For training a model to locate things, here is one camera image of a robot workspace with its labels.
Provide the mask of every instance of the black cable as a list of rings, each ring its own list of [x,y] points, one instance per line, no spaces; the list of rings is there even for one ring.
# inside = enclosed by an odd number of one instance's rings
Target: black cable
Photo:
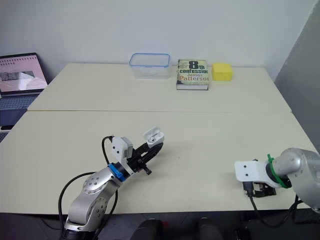
[[[278,227],[282,226],[282,225],[287,221],[287,219],[288,219],[289,216],[290,216],[290,213],[297,207],[297,205],[303,203],[302,200],[294,201],[294,203],[293,203],[293,204],[290,206],[290,208],[288,209],[288,211],[287,211],[284,219],[282,219],[280,222],[278,222],[278,223],[276,223],[276,224],[269,224],[269,223],[266,222],[266,221],[263,219],[263,217],[260,215],[260,213],[259,213],[259,211],[258,211],[258,209],[257,209],[257,206],[256,206],[256,204],[255,204],[255,202],[254,202],[253,197],[252,197],[252,196],[249,196],[249,198],[250,198],[250,201],[251,201],[251,203],[252,203],[252,206],[253,206],[253,208],[254,208],[255,214],[257,215],[258,219],[260,220],[260,222],[261,222],[262,224],[266,225],[266,226],[269,227],[269,228],[278,228]]]
[[[109,160],[108,160],[108,157],[107,157],[107,154],[106,154],[106,149],[105,149],[105,141],[106,139],[112,139],[113,136],[105,136],[103,139],[102,139],[102,142],[101,142],[101,147],[102,147],[102,152],[103,152],[103,156],[104,156],[104,159],[106,161],[106,164],[110,164]]]
[[[52,230],[60,230],[60,228],[57,228],[57,227],[53,227],[53,226],[50,226],[49,223],[47,223],[44,219],[40,219],[44,225],[46,225],[48,228],[52,229]]]
[[[107,222],[109,221],[109,219],[111,218],[112,214],[114,213],[114,210],[116,208],[118,202],[118,190],[115,191],[115,197],[114,197],[114,203],[112,206],[111,211],[109,212],[109,215],[105,218],[105,220],[101,223],[100,227],[98,228],[98,230],[96,231],[96,233],[93,236],[93,240],[98,239],[98,235],[100,234],[100,232],[102,231],[102,229],[106,226]]]
[[[62,215],[62,207],[61,207],[61,203],[62,203],[62,197],[64,196],[64,193],[67,189],[67,187],[75,180],[77,180],[78,178],[81,178],[83,176],[86,176],[86,175],[91,175],[91,174],[94,174],[95,172],[92,171],[92,172],[86,172],[86,173],[82,173],[78,176],[75,176],[74,178],[72,178],[70,181],[68,181],[68,183],[63,187],[61,193],[60,193],[60,196],[59,196],[59,200],[58,200],[58,212],[59,212],[59,221],[60,221],[60,230],[61,230],[61,233],[60,235],[62,236],[62,234],[64,233],[64,220],[63,220],[63,215]]]
[[[105,161],[106,161],[106,164],[110,164],[109,160],[108,160],[108,157],[107,157],[107,154],[106,154],[106,149],[105,149],[105,141],[106,139],[109,139],[111,140],[113,138],[113,136],[105,136],[102,141],[101,141],[101,147],[102,147],[102,152],[103,152],[103,155],[104,155],[104,158],[105,158]],[[98,235],[100,234],[100,232],[102,231],[102,229],[106,226],[106,224],[108,223],[109,219],[111,218],[112,214],[114,213],[115,211],[115,208],[116,208],[116,205],[117,205],[117,202],[118,202],[118,190],[115,191],[115,196],[114,196],[114,203],[113,203],[113,206],[112,206],[112,209],[111,211],[109,212],[108,216],[102,221],[100,227],[97,229],[97,231],[95,232],[94,236],[93,236],[93,240],[96,240],[98,239]]]
[[[295,195],[295,201],[294,202],[297,202],[299,200],[299,197],[298,195]],[[297,213],[297,207],[295,207],[292,211],[292,222],[294,224],[297,224],[297,225],[304,225],[304,224],[320,224],[319,221],[316,221],[316,220],[307,220],[307,221],[296,221],[296,213]]]
[[[106,139],[109,139],[109,140],[112,140],[113,136],[106,136],[102,139],[101,141],[101,146],[102,146],[102,152],[103,152],[103,156],[105,158],[105,161],[107,163],[107,165],[110,164],[109,160],[108,160],[108,157],[107,157],[107,153],[106,153],[106,148],[105,148],[105,141]],[[59,213],[59,222],[60,222],[60,235],[62,236],[63,232],[64,232],[64,220],[63,220],[63,214],[62,214],[62,197],[67,189],[67,187],[75,180],[77,180],[78,178],[81,178],[83,176],[86,176],[86,175],[92,175],[94,174],[95,172],[86,172],[86,173],[83,173],[83,174],[80,174],[78,176],[75,176],[74,178],[72,178],[62,189],[61,193],[60,193],[60,196],[59,196],[59,200],[58,200],[58,213]],[[109,219],[111,218],[112,214],[114,213],[114,210],[116,208],[116,205],[117,205],[117,202],[118,202],[118,190],[115,191],[115,198],[114,198],[114,203],[113,203],[113,206],[112,206],[112,209],[109,213],[109,215],[105,218],[105,220],[101,223],[100,227],[98,228],[98,230],[96,231],[93,239],[96,239],[98,238],[98,235],[99,233],[102,231],[102,229],[105,227],[105,225],[107,224],[107,222],[109,221]]]

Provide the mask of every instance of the white plastic bracket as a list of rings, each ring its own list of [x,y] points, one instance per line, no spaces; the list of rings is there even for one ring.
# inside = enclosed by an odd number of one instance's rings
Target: white plastic bracket
[[[240,182],[265,183],[278,189],[280,184],[274,182],[266,172],[267,161],[236,161],[234,163],[235,177]]]

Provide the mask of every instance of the plastic container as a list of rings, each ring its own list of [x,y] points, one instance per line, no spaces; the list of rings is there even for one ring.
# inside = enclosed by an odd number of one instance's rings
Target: plastic container
[[[171,57],[167,53],[134,53],[129,61],[137,79],[168,79],[171,75]]]

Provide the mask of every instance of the book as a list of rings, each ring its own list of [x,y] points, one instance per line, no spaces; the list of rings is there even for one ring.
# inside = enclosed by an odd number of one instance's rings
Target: book
[[[197,59],[179,59],[176,71],[177,90],[208,90],[207,62]]]

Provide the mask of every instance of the table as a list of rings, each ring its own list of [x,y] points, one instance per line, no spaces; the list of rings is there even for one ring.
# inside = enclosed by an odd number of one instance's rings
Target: table
[[[163,149],[148,164],[151,175],[141,172],[119,189],[116,213],[252,210],[235,161],[265,161],[289,147],[315,151],[288,112],[28,111],[0,144],[0,212],[57,214],[68,180],[106,166],[104,136],[126,136],[137,147],[153,126],[165,133]],[[112,160],[110,147],[107,154]],[[66,191],[65,214],[83,182]],[[293,190],[276,191],[256,199],[258,209],[289,208]]]
[[[234,67],[232,81],[210,81],[209,91],[176,90],[176,70],[170,79],[134,79],[125,64],[70,63],[28,110],[291,112],[263,67]]]

